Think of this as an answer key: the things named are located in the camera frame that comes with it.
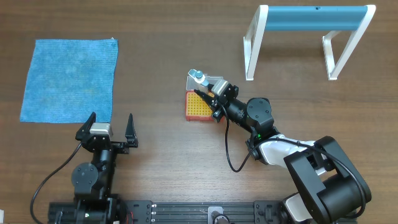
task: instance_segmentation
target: black cable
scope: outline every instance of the black cable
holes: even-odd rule
[[[35,203],[35,199],[37,194],[39,193],[40,189],[43,187],[43,185],[46,183],[46,181],[49,180],[49,178],[51,178],[54,174],[56,174],[60,169],[62,169],[65,165],[68,164],[68,162],[73,158],[73,156],[75,156],[75,154],[77,153],[77,151],[79,151],[81,147],[81,143],[79,143],[79,145],[77,145],[76,149],[74,150],[74,152],[72,153],[72,155],[70,155],[70,157],[60,166],[58,167],[56,170],[54,170],[48,177],[46,177],[43,182],[39,185],[39,187],[37,188],[35,194],[32,197],[32,200],[30,201],[30,215],[32,216],[33,220],[38,223],[38,224],[43,224],[41,223],[35,216],[34,212],[33,212],[33,204]]]
[[[225,129],[225,151],[226,151],[226,159],[228,161],[229,167],[231,168],[231,170],[233,172],[239,172],[242,170],[242,168],[244,167],[245,163],[248,161],[250,155],[253,153],[253,151],[255,149],[257,149],[257,147],[259,147],[262,143],[268,142],[268,141],[283,141],[283,142],[287,142],[293,145],[297,145],[297,146],[301,146],[301,147],[306,147],[308,149],[311,149],[315,152],[318,152],[320,154],[325,155],[328,159],[331,159],[332,161],[334,161],[335,163],[337,163],[338,165],[340,165],[345,171],[347,171],[347,173],[353,178],[357,188],[359,189],[359,193],[361,194],[361,209],[359,210],[359,212],[355,213],[354,215],[348,215],[345,218],[358,218],[360,217],[364,211],[365,211],[365,207],[366,207],[366,197],[365,197],[365,193],[364,193],[364,189],[362,187],[362,185],[359,183],[359,180],[355,177],[355,175],[348,169],[348,167],[346,167],[339,159],[337,159],[335,156],[332,156],[331,154],[329,154],[326,151],[323,151],[321,149],[318,149],[314,146],[310,146],[307,144],[302,144],[300,142],[295,142],[295,141],[290,141],[287,139],[281,139],[281,138],[270,138],[270,139],[265,139],[263,141],[261,141],[260,143],[256,144],[247,154],[246,158],[244,158],[241,166],[239,167],[238,170],[236,170],[233,166],[232,163],[229,159],[229,152],[228,152],[228,129],[229,129],[229,118],[228,118],[228,114],[225,110],[225,107],[223,105],[221,105],[221,109],[223,110],[223,113],[225,115],[226,118],[226,129]]]

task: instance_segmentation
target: brown wood surface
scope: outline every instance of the brown wood surface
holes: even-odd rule
[[[266,32],[254,82],[244,80],[243,35],[258,5],[365,5],[376,14],[337,81],[328,81],[321,36]],[[231,172],[225,123],[186,122],[190,68],[222,75],[239,99],[269,98],[286,136],[336,138],[369,184],[373,199],[360,223],[396,223],[398,210],[398,1],[15,1],[0,2],[0,209],[5,222],[32,223],[30,199],[78,144],[81,124],[20,123],[36,39],[119,40],[114,78],[114,137],[133,113],[139,148],[119,156],[114,193],[156,202],[280,200],[296,192],[287,170],[249,160]],[[333,39],[339,55],[348,34]],[[247,153],[248,134],[232,125],[231,160]],[[73,198],[72,170],[91,160],[80,150],[40,192],[35,213]]]

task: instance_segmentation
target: blue towel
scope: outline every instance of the blue towel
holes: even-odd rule
[[[118,41],[36,40],[21,121],[110,122]]]

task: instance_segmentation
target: white stand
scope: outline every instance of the white stand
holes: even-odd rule
[[[341,69],[344,67],[349,56],[353,52],[356,44],[361,39],[366,28],[368,27],[370,21],[373,18],[374,12],[376,11],[375,5],[367,5],[368,10],[359,24],[356,31],[352,31],[349,37],[348,43],[341,54],[340,59],[335,65],[335,60],[333,58],[333,51],[331,48],[331,39],[340,33],[340,31],[333,30],[329,32],[326,36],[322,37],[323,51],[325,53],[326,69],[328,72],[329,80],[336,80]],[[243,37],[243,47],[244,47],[244,67],[246,73],[246,80],[254,80],[254,70],[256,68],[257,59],[260,52],[262,36],[266,29],[268,15],[268,6],[261,5],[258,7],[256,13],[254,14],[253,20],[250,23],[249,29],[246,35]]]

